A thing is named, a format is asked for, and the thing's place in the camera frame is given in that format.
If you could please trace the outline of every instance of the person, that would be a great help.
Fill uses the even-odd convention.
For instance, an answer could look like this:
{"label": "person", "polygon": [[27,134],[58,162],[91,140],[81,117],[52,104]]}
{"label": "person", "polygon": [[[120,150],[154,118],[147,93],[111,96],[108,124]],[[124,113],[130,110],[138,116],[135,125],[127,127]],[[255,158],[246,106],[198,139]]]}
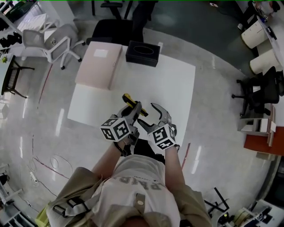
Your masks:
{"label": "person", "polygon": [[[245,10],[241,23],[238,25],[240,30],[248,29],[257,21],[257,11],[256,8],[260,6],[262,12],[268,17],[272,15],[274,12],[280,10],[280,6],[276,1],[249,1],[248,8]],[[254,18],[248,23],[248,19],[254,16]]]}
{"label": "person", "polygon": [[212,226],[201,193],[185,184],[176,147],[164,157],[138,139],[118,163],[129,142],[112,143],[92,171],[75,170],[47,208],[50,226]]}

